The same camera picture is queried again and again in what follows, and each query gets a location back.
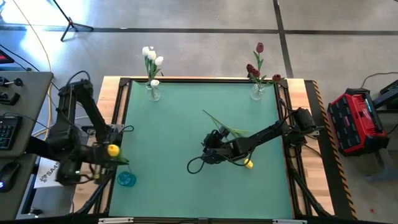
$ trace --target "green leaf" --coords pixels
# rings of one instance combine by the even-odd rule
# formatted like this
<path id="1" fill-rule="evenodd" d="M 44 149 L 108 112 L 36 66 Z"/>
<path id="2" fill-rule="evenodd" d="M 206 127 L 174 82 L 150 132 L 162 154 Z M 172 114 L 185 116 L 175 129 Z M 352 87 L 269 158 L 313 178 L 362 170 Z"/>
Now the green leaf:
<path id="1" fill-rule="evenodd" d="M 263 88 L 265 88 L 265 87 L 270 87 L 270 86 L 272 86 L 272 85 L 273 85 L 273 83 L 269 82 L 269 83 L 265 84 L 264 86 L 262 86 L 261 88 L 263 89 Z"/>
<path id="2" fill-rule="evenodd" d="M 259 61 L 260 61 L 259 55 L 255 51 L 253 51 L 253 54 L 254 54 L 254 56 L 256 56 L 257 64 L 259 64 Z"/>
<path id="3" fill-rule="evenodd" d="M 148 64 L 149 64 L 149 62 L 148 62 L 148 56 L 145 56 L 145 68 L 147 69 L 147 75 L 148 75 L 148 77 L 149 77 Z"/>
<path id="4" fill-rule="evenodd" d="M 250 79 L 251 79 L 252 82 L 254 81 L 254 82 L 256 82 L 257 84 L 259 83 L 259 82 L 258 82 L 258 79 L 257 79 L 256 77 L 254 77 L 253 74 L 249 73 L 249 75 L 250 75 Z"/>
<path id="5" fill-rule="evenodd" d="M 156 74 L 160 71 L 160 68 L 158 68 L 155 72 L 154 72 L 154 77 L 156 76 Z"/>
<path id="6" fill-rule="evenodd" d="M 234 128 L 229 128 L 227 125 L 221 123 L 219 120 L 217 120 L 215 117 L 213 117 L 211 114 L 207 113 L 207 111 L 203 110 L 203 112 L 205 112 L 208 116 L 211 117 L 211 119 L 213 120 L 213 122 L 216 124 L 217 128 L 218 128 L 218 124 L 220 124 L 221 126 L 224 126 L 234 137 L 238 138 L 239 135 L 238 133 L 244 134 L 247 133 L 248 131 L 245 130 L 239 130 L 239 129 L 234 129 Z"/>
<path id="7" fill-rule="evenodd" d="M 148 59 L 148 79 L 152 79 L 152 60 Z"/>
<path id="8" fill-rule="evenodd" d="M 267 75 L 264 75 L 263 77 L 261 77 L 260 83 L 264 82 L 264 79 L 266 78 Z"/>
<path id="9" fill-rule="evenodd" d="M 249 132 L 247 130 L 240 130 L 240 129 L 236 129 L 236 128 L 230 128 L 230 129 L 233 130 L 237 134 L 246 134 Z"/>
<path id="10" fill-rule="evenodd" d="M 264 62 L 264 59 L 261 59 L 261 61 L 260 61 L 260 63 L 259 63 L 259 70 L 261 69 L 261 67 L 262 67 L 262 63 Z"/>
<path id="11" fill-rule="evenodd" d="M 152 68 L 152 78 L 155 78 L 156 73 L 155 71 L 157 70 L 157 65 L 154 63 L 154 67 Z"/>

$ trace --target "tripod leg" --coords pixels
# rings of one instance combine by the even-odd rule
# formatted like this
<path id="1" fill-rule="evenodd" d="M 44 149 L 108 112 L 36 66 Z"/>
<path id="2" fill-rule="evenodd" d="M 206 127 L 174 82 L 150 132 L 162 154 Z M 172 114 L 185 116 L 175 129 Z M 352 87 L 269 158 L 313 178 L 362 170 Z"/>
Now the tripod leg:
<path id="1" fill-rule="evenodd" d="M 73 28 L 75 28 L 75 26 L 73 25 L 72 19 L 71 19 L 70 17 L 68 17 L 68 18 L 69 18 L 69 24 L 70 24 Z"/>
<path id="2" fill-rule="evenodd" d="M 75 26 L 80 26 L 80 27 L 87 28 L 87 29 L 91 29 L 90 31 L 92 31 L 92 30 L 94 29 L 94 27 L 86 26 L 86 25 L 83 25 L 83 24 L 73 23 L 73 25 L 75 25 Z"/>
<path id="3" fill-rule="evenodd" d="M 61 37 L 61 42 L 63 42 L 63 38 L 65 37 L 65 35 L 67 34 L 68 30 L 69 30 L 70 24 L 68 24 L 67 29 L 65 30 L 65 32 L 62 34 Z"/>

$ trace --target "clear glass vase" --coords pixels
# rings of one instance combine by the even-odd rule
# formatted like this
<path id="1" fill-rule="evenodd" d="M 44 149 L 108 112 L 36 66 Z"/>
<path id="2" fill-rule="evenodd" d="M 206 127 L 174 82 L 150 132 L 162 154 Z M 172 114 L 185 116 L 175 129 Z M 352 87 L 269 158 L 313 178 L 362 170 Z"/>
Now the clear glass vase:
<path id="1" fill-rule="evenodd" d="M 147 86 L 149 100 L 151 101 L 159 101 L 160 100 L 160 92 L 157 87 Z"/>
<path id="2" fill-rule="evenodd" d="M 261 97 L 265 93 L 264 84 L 254 84 L 253 88 L 251 88 L 251 98 L 254 100 L 260 100 Z"/>

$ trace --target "gray floor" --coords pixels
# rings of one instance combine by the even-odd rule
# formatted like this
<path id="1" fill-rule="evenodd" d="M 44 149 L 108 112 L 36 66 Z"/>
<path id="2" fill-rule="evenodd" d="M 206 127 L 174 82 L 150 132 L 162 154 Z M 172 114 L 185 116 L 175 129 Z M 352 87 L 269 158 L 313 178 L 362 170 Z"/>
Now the gray floor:
<path id="1" fill-rule="evenodd" d="M 95 27 L 278 28 L 272 0 L 58 2 L 74 21 Z M 17 3 L 35 25 L 66 25 L 50 0 Z M 279 6 L 286 30 L 398 30 L 398 2 L 393 0 L 279 0 Z M 7 0 L 1 15 L 0 22 L 7 26 L 26 24 L 11 0 Z M 55 83 L 64 85 L 70 75 L 86 70 L 92 77 L 96 99 L 105 75 L 145 75 L 141 48 L 147 45 L 154 46 L 158 55 L 165 57 L 162 70 L 168 76 L 245 77 L 246 64 L 254 63 L 251 51 L 257 42 L 263 42 L 266 48 L 263 73 L 286 76 L 278 34 L 71 32 L 62 43 L 61 32 L 40 28 L 36 26 L 50 57 Z M 286 40 L 294 77 L 316 80 L 325 103 L 333 101 L 346 88 L 359 87 L 370 74 L 398 71 L 398 35 L 286 35 Z M 39 69 L 49 69 L 31 30 L 0 30 L 0 44 Z M 396 77 L 371 78 L 365 87 L 377 93 Z M 53 99 L 57 100 L 55 91 Z M 44 104 L 39 121 L 46 123 L 47 115 Z M 84 116 L 84 112 L 79 110 L 77 116 Z M 394 115 L 383 115 L 381 119 L 386 130 L 397 122 Z M 395 142 L 389 145 L 391 150 L 395 150 Z M 367 183 L 365 175 L 379 170 L 372 155 L 341 157 L 341 160 L 359 219 L 397 223 L 398 181 Z"/>

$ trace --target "black and yellow caution tape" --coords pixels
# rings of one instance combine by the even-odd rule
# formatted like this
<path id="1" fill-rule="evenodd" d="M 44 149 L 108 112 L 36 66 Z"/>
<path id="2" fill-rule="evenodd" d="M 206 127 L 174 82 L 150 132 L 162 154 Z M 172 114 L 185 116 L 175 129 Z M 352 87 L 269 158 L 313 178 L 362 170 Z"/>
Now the black and yellow caution tape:
<path id="1" fill-rule="evenodd" d="M 329 140 L 330 140 L 330 144 L 331 147 L 333 148 L 333 153 L 335 154 L 335 159 L 336 159 L 336 163 L 337 163 L 337 168 L 339 169 L 339 173 L 340 173 L 340 177 L 341 177 L 341 181 L 343 182 L 343 187 L 344 190 L 346 191 L 346 196 L 348 199 L 348 203 L 349 206 L 351 207 L 351 214 L 353 215 L 354 219 L 358 219 L 355 208 L 354 208 L 354 203 L 353 203 L 353 199 L 351 198 L 351 192 L 349 191 L 348 188 L 348 184 L 347 184 L 347 179 L 344 175 L 344 170 L 343 170 L 343 166 L 341 165 L 341 161 L 340 161 L 340 155 L 338 153 L 338 149 L 336 147 L 335 144 L 335 140 L 333 139 L 333 134 L 332 134 L 332 128 L 329 125 L 329 119 L 328 119 L 328 114 L 325 111 L 325 107 L 323 107 L 323 102 L 322 102 L 322 97 L 321 94 L 319 92 L 319 88 L 318 88 L 318 84 L 315 81 L 312 81 L 314 88 L 315 88 L 315 92 L 317 93 L 317 97 L 318 97 L 318 102 L 319 102 L 319 106 L 321 108 L 322 111 L 322 116 L 323 116 L 323 120 L 325 121 L 325 129 L 329 135 Z"/>

